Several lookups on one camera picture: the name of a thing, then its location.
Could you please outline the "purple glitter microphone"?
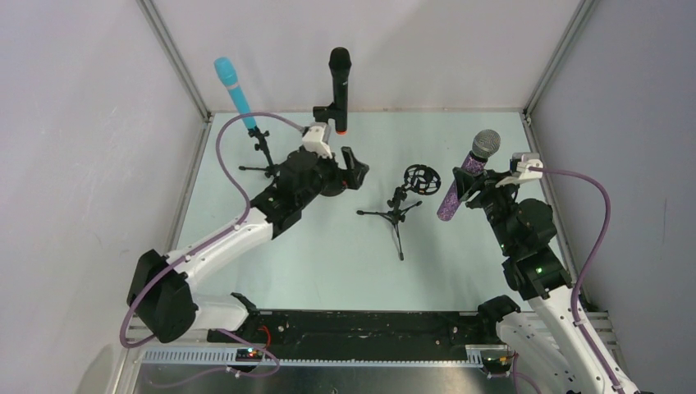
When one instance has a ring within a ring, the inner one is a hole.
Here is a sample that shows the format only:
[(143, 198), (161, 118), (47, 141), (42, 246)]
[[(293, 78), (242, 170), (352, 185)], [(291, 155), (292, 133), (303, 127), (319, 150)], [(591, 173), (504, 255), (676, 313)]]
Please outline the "purple glitter microphone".
[(483, 172), (490, 157), (499, 150), (500, 145), (501, 137), (494, 130), (486, 129), (476, 134), (464, 162), (457, 168), (457, 170), (462, 171), (460, 177), (455, 176), (455, 180), (437, 210), (438, 219), (444, 222), (452, 220), (460, 207), (458, 181), (464, 182), (462, 190), (468, 190), (473, 185), (475, 178)]

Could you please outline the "blue microphone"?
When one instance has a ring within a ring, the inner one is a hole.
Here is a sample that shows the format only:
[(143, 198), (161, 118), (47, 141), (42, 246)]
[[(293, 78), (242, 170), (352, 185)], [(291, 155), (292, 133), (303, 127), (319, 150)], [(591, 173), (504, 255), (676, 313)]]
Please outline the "blue microphone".
[(240, 86), (239, 78), (231, 60), (227, 57), (219, 57), (214, 63), (218, 79), (225, 86), (237, 112), (240, 115), (250, 114), (250, 105)]

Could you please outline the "black round base mic stand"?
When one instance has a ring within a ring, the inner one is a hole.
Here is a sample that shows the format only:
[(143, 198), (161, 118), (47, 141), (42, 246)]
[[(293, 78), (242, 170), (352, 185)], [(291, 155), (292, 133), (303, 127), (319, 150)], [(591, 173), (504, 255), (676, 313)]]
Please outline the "black round base mic stand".
[(313, 116), (316, 122), (328, 123), (332, 119), (338, 135), (344, 135), (347, 132), (347, 110), (340, 108), (336, 103), (313, 107)]

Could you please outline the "small black tripod stand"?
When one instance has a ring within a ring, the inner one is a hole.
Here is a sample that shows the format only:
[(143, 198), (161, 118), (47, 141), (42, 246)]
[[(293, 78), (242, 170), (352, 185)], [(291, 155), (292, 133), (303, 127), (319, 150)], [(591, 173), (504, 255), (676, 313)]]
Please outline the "small black tripod stand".
[(239, 166), (238, 169), (241, 171), (262, 172), (265, 177), (275, 179), (278, 175), (278, 165), (272, 160), (272, 155), (268, 146), (267, 138), (270, 135), (269, 131), (261, 131), (257, 126), (249, 128), (247, 131), (250, 138), (256, 139), (254, 150), (263, 154), (267, 165), (265, 167)]

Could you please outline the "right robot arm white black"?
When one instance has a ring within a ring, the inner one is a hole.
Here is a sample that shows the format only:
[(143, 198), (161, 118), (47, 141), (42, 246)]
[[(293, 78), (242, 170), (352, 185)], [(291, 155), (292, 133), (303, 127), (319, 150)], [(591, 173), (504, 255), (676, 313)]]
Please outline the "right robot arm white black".
[(506, 295), (478, 307), (497, 337), (533, 370), (553, 393), (638, 393), (589, 322), (579, 302), (580, 281), (573, 282), (549, 242), (557, 234), (553, 211), (538, 199), (515, 201), (526, 181), (548, 174), (540, 163), (515, 172), (485, 171), (473, 176), (453, 169), (458, 200), (482, 209), (505, 256), (509, 288), (543, 321), (550, 337), (528, 325), (519, 306)]

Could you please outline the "black tripod shock mount stand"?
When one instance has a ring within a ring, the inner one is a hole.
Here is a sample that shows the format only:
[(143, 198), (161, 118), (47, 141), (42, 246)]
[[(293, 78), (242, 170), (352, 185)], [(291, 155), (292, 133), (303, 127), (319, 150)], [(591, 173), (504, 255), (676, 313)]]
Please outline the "black tripod shock mount stand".
[(405, 222), (406, 214), (411, 209), (419, 207), (423, 202), (417, 201), (407, 207), (404, 207), (403, 203), (406, 201), (409, 193), (420, 196), (434, 195), (440, 190), (441, 185), (442, 179), (434, 168), (424, 164), (410, 165), (404, 171), (403, 183), (395, 188), (392, 198), (387, 201), (388, 211), (357, 210), (356, 214), (360, 216), (378, 216), (387, 220), (396, 234), (399, 260), (403, 261), (405, 256), (401, 244), (400, 224)]

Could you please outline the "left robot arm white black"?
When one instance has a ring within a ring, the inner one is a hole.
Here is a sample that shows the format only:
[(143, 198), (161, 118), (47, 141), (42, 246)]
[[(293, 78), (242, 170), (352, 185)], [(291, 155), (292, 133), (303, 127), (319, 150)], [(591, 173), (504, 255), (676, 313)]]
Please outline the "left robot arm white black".
[(297, 223), (316, 197), (358, 190), (369, 172), (351, 148), (341, 148), (345, 167), (334, 156), (300, 148), (278, 165), (270, 186), (249, 200), (243, 213), (223, 228), (182, 250), (139, 257), (126, 303), (153, 338), (169, 343), (190, 330), (234, 332), (247, 319), (250, 306), (240, 295), (210, 296), (201, 283), (236, 258), (280, 236)]

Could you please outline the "black microphone orange end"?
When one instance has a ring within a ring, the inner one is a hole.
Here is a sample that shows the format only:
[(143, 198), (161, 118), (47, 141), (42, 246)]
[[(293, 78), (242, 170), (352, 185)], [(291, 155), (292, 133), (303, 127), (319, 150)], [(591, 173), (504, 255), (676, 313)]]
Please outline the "black microphone orange end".
[(348, 83), (352, 61), (347, 48), (334, 48), (329, 57), (328, 66), (332, 75), (333, 101), (330, 112), (339, 135), (347, 132)]

